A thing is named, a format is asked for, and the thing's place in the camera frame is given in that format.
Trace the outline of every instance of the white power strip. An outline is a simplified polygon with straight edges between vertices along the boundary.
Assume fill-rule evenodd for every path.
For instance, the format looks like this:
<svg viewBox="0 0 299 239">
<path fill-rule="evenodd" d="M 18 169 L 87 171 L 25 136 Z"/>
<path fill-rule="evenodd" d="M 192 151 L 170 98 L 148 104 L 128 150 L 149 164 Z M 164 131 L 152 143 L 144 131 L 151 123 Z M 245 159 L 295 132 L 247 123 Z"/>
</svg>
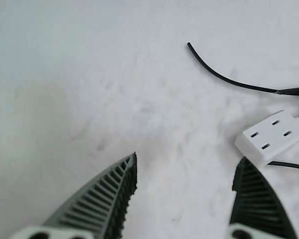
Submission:
<svg viewBox="0 0 299 239">
<path fill-rule="evenodd" d="M 235 145 L 255 166 L 262 167 L 298 141 L 299 118 L 280 111 L 238 135 Z"/>
</svg>

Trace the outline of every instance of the white surface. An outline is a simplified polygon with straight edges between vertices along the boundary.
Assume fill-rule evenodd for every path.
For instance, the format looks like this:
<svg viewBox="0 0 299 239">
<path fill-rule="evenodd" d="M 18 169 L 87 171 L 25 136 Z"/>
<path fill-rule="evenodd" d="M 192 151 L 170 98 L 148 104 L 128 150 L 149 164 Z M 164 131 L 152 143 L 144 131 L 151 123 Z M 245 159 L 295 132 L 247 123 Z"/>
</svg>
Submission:
<svg viewBox="0 0 299 239">
<path fill-rule="evenodd" d="M 280 111 L 240 133 L 235 145 L 255 166 L 261 168 L 297 142 L 299 117 Z"/>
<path fill-rule="evenodd" d="M 0 0 L 0 239 L 136 151 L 124 238 L 223 238 L 235 137 L 299 97 L 299 0 Z M 299 144 L 279 157 L 299 163 Z M 299 235 L 299 170 L 264 176 Z"/>
<path fill-rule="evenodd" d="M 29 239 L 37 233 L 46 233 L 49 239 L 94 239 L 91 232 L 74 229 L 55 229 L 43 226 L 28 226 L 14 233 L 10 239 Z"/>
</svg>

